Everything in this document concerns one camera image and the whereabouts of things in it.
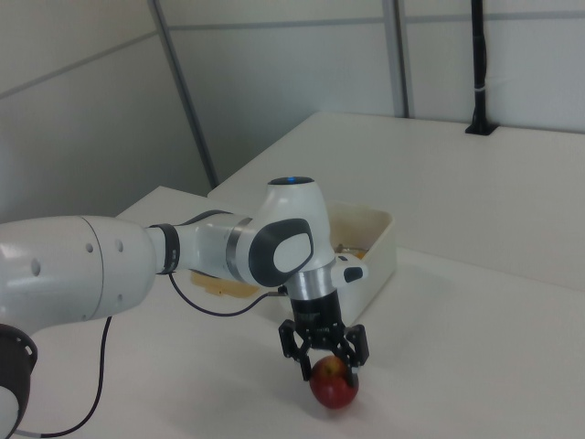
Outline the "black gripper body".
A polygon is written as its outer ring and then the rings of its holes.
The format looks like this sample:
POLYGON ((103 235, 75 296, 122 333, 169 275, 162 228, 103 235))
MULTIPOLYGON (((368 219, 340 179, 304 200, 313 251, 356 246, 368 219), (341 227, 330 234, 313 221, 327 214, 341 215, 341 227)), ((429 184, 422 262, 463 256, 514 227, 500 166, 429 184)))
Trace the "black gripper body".
POLYGON ((295 332, 310 348, 335 350, 345 325, 337 291, 312 300, 292 300, 295 332))

